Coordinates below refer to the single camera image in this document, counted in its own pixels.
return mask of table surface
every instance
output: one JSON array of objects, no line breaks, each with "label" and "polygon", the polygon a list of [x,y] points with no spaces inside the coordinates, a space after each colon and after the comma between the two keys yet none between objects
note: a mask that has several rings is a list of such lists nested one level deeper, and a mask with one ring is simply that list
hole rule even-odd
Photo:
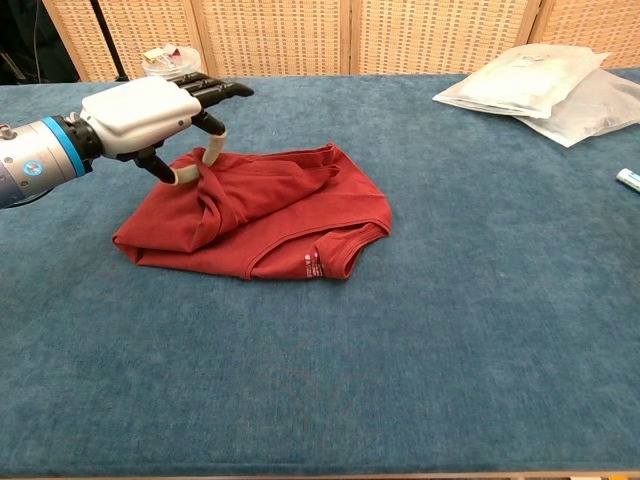
[{"label": "table surface", "polygon": [[[227,151],[333,142],[387,195],[346,282],[134,266],[132,163],[0,212],[0,476],[640,469],[640,128],[565,149],[432,101],[461,78],[243,79],[213,109]],[[2,120],[108,86],[3,87]]]}]

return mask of woven wicker screen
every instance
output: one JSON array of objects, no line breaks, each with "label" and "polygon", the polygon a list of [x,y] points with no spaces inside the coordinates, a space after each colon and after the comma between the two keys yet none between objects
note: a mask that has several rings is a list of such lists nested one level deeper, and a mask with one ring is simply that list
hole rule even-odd
[{"label": "woven wicker screen", "polygon": [[543,1],[531,42],[612,52],[604,67],[640,67],[640,1]]},{"label": "woven wicker screen", "polygon": [[44,6],[85,82],[111,81],[116,67],[89,0],[44,0]]},{"label": "woven wicker screen", "polygon": [[[44,0],[47,11],[84,81],[116,77],[89,0]],[[166,43],[202,52],[190,0],[108,0],[100,2],[118,55],[129,78],[144,75],[142,53]],[[206,61],[203,59],[203,70]]]},{"label": "woven wicker screen", "polygon": [[[166,43],[191,46],[202,53],[191,0],[108,0],[100,4],[130,78],[144,76],[143,52]],[[202,69],[207,72],[205,59]]]},{"label": "woven wicker screen", "polygon": [[526,43],[539,0],[354,0],[353,73],[468,73]]},{"label": "woven wicker screen", "polygon": [[212,74],[348,72],[349,0],[193,0]]}]

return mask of red t-shirt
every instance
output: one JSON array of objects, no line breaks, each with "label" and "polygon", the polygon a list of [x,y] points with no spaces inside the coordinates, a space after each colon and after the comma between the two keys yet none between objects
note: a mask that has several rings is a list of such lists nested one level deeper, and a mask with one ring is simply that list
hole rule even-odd
[{"label": "red t-shirt", "polygon": [[251,278],[347,279],[391,233],[386,197],[337,146],[267,155],[203,148],[176,159],[200,179],[157,184],[113,236],[136,265]]}]

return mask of clear plastic bag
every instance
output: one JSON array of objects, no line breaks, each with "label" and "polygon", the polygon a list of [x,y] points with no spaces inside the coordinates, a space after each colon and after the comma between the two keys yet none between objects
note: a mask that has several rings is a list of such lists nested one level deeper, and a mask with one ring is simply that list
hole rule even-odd
[{"label": "clear plastic bag", "polygon": [[553,107],[550,118],[515,118],[568,148],[640,123],[640,85],[598,69]]},{"label": "clear plastic bag", "polygon": [[549,118],[609,53],[588,47],[534,43],[503,52],[498,58],[433,97],[457,107],[499,115]]}]

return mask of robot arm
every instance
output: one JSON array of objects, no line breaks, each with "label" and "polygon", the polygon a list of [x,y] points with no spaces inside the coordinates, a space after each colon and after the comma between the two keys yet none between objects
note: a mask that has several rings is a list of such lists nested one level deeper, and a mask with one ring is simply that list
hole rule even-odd
[{"label": "robot arm", "polygon": [[46,117],[13,130],[0,126],[0,208],[91,172],[100,156],[134,160],[165,183],[191,181],[193,172],[170,168],[156,149],[195,125],[212,135],[211,146],[219,151],[226,129],[206,108],[251,95],[244,85],[201,73],[172,81],[144,77],[85,97],[79,115]]}]

